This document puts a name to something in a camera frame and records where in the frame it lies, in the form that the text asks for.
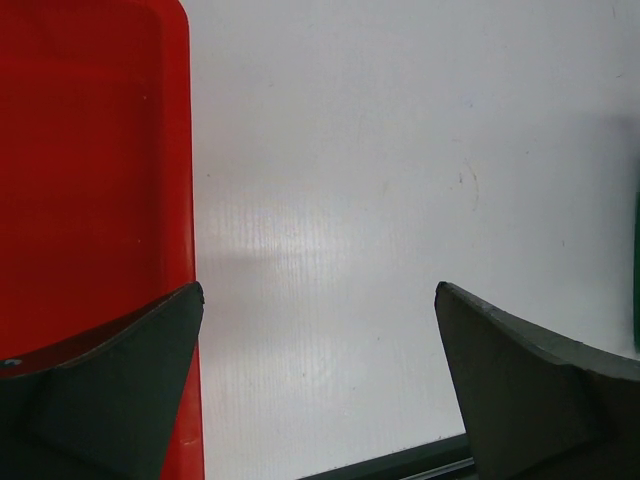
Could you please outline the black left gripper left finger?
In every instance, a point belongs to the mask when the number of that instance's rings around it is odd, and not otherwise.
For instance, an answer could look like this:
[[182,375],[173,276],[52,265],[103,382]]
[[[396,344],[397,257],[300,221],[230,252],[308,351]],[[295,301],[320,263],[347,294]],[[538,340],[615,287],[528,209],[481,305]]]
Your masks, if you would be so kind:
[[2,360],[2,478],[160,478],[203,311],[192,282]]

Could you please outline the red plastic tray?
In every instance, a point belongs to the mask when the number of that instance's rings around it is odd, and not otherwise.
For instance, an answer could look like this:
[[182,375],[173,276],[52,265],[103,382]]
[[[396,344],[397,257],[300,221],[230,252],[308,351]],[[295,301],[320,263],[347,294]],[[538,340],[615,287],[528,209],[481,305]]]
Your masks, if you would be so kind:
[[[190,85],[177,1],[2,3],[1,362],[197,282]],[[158,479],[203,475],[196,343]]]

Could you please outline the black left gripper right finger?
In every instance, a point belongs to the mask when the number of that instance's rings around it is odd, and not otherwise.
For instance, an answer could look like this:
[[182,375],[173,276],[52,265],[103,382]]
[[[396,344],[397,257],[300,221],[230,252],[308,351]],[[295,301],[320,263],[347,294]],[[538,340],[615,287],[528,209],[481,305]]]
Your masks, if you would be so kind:
[[479,478],[638,478],[638,361],[448,282],[435,312]]

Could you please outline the green folded t shirt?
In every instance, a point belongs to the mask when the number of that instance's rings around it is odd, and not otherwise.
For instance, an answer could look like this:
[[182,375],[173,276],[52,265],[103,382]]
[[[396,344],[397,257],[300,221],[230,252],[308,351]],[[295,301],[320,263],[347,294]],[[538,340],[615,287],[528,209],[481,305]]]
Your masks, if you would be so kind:
[[640,350],[640,193],[636,194],[633,244],[633,340]]

